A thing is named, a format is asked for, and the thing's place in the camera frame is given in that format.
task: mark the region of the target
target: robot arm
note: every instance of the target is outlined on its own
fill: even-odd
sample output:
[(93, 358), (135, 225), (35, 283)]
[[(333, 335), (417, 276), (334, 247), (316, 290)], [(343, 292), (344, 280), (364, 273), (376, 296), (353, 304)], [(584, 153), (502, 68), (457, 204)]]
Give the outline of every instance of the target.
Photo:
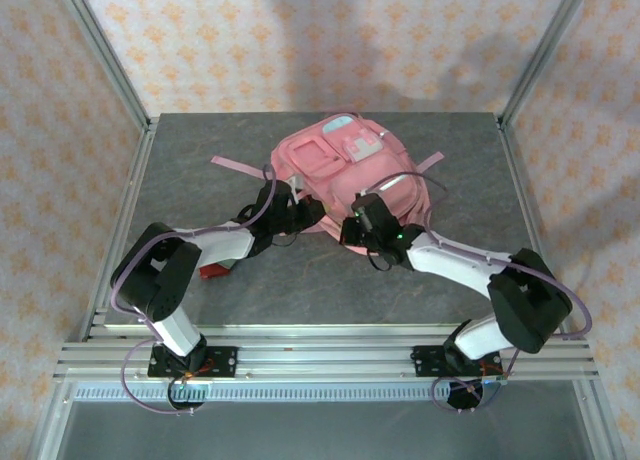
[[(293, 199), (291, 187), (276, 181), (260, 190), (256, 203), (237, 218), (200, 234), (153, 223), (124, 257), (111, 277), (113, 287), (138, 252), (159, 235), (168, 235), (144, 255), (122, 283), (119, 296), (150, 322), (162, 340), (176, 371), (197, 371), (208, 360), (205, 338), (180, 306), (196, 268), (227, 260), (258, 255), (271, 246), (275, 235), (301, 232), (315, 225), (325, 214), (322, 202), (304, 197)], [(238, 228), (256, 216), (265, 203), (264, 214), (247, 228)]]
[(552, 276), (531, 250), (489, 252), (418, 225), (402, 227), (375, 193), (357, 198), (351, 208), (354, 217), (343, 223), (341, 243), (364, 246), (390, 265), (448, 278), (491, 301), (493, 314), (464, 322), (445, 342), (446, 361), (456, 371), (504, 348), (537, 353), (571, 312), (564, 293), (519, 271), (522, 266)]

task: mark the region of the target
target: pink backpack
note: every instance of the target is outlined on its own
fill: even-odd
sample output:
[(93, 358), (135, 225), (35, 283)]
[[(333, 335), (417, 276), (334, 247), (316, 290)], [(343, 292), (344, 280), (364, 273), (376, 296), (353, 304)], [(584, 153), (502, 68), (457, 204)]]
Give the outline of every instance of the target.
[[(342, 221), (351, 214), (357, 193), (396, 172), (424, 172), (443, 158), (440, 152), (416, 166), (395, 135), (372, 120), (351, 114), (333, 115), (282, 140), (271, 153), (278, 180), (299, 196), (311, 194), (327, 214), (306, 232), (326, 231), (340, 239)], [(256, 168), (222, 157), (213, 163), (262, 178)], [(399, 176), (380, 186), (378, 194), (402, 225), (422, 223), (429, 195), (422, 178)], [(366, 253), (361, 248), (351, 248)]]

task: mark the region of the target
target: glass panel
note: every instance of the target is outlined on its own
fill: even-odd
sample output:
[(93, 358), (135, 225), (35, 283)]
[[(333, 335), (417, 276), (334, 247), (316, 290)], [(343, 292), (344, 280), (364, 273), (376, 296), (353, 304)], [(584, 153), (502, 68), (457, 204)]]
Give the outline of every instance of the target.
[(174, 418), (76, 401), (58, 458), (593, 458), (571, 382), (499, 395), (466, 415), (427, 402), (221, 403)]

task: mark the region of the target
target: gray table surface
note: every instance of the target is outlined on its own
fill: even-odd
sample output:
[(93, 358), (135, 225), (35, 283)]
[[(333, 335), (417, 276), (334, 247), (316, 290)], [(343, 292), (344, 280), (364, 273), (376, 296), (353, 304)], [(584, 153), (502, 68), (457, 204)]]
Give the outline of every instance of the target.
[[(486, 113), (372, 113), (450, 190), (432, 216), (438, 233), (490, 250), (530, 245), (493, 116)], [(127, 240), (148, 224), (216, 225), (253, 203), (262, 182), (212, 165), (214, 155), (262, 166), (277, 143), (322, 118), (314, 113), (162, 115)], [(441, 194), (430, 187), (430, 194)], [(300, 235), (239, 262), (231, 275), (197, 274), (182, 303), (196, 324), (457, 323), (490, 312), (486, 299), (434, 275), (374, 270), (324, 233)], [(107, 323), (131, 323), (109, 312)]]

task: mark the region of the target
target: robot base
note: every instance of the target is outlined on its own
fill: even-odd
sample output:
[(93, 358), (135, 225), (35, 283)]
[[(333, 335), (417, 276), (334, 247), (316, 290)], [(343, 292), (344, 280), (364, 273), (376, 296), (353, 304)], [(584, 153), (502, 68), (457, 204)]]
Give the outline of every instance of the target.
[(445, 357), (442, 345), (418, 345), (413, 347), (411, 360), (416, 377), (486, 377), (500, 375), (502, 359), (499, 352), (489, 353), (479, 360), (461, 364), (454, 369)]
[[(206, 346), (202, 369), (198, 371), (198, 377), (233, 378), (236, 374), (238, 363), (237, 347)], [(180, 378), (185, 374), (184, 363), (163, 345), (155, 345), (151, 350), (149, 360), (149, 378)]]

